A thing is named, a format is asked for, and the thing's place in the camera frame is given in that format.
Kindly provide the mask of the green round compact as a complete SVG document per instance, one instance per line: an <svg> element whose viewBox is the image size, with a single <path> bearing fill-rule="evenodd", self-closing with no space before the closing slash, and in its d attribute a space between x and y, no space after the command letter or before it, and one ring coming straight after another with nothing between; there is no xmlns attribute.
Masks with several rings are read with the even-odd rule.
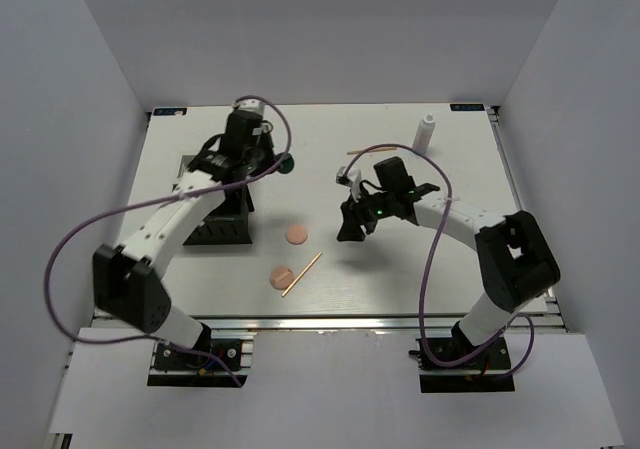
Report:
<svg viewBox="0 0 640 449"><path fill-rule="evenodd" d="M279 165L277 172L283 175L290 174L295 167L295 161L291 154L287 154Z"/></svg>

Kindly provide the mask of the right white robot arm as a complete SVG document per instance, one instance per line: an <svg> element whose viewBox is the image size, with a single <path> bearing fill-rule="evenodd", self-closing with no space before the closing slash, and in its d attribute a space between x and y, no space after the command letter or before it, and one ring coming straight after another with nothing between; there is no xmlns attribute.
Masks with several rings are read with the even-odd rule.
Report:
<svg viewBox="0 0 640 449"><path fill-rule="evenodd" d="M455 199L451 190L416 184L398 157L374 166L378 185L371 191L361 173L338 170L336 181L350 194L340 206L340 242L362 242L380 220L397 218L432 229L432 242L444 236L472 249L478 259L483 293L452 328L448 347L433 353L425 336L423 356L439 368L472 368L520 311L559 282L561 274L535 217L524 210L510 215L492 213Z"/></svg>

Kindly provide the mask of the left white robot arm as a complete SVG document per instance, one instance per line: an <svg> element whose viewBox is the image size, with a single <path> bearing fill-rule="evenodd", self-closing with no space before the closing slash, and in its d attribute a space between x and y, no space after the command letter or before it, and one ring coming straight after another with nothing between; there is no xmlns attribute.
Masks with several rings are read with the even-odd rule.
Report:
<svg viewBox="0 0 640 449"><path fill-rule="evenodd" d="M92 258L95 306L144 335L177 347L188 367L211 356L211 330L179 309L163 284L166 270L185 244L247 243L253 211L249 183L292 171L287 151L278 153L264 101L235 102L222 133L209 138L189 162L168 200L114 246Z"/></svg>

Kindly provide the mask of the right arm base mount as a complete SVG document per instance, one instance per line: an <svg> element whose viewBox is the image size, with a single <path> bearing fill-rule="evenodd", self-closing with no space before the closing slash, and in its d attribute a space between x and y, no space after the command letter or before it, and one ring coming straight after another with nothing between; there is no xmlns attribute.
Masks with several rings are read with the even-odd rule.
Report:
<svg viewBox="0 0 640 449"><path fill-rule="evenodd" d="M436 365L423 349L420 339L408 355L418 365L423 394L510 393L515 391L512 361L503 337L487 350L462 365L445 368Z"/></svg>

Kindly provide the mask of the pink round puff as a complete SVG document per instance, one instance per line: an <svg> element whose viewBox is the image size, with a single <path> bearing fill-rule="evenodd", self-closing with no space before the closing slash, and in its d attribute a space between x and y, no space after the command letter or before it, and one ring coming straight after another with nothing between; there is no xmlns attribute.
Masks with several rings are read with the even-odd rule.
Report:
<svg viewBox="0 0 640 449"><path fill-rule="evenodd" d="M289 244L304 244L309 236L308 229L305 225L290 225L285 233L285 239Z"/></svg>
<svg viewBox="0 0 640 449"><path fill-rule="evenodd" d="M293 271L284 266L274 268L270 274L269 282L276 290L285 290L295 279Z"/></svg>

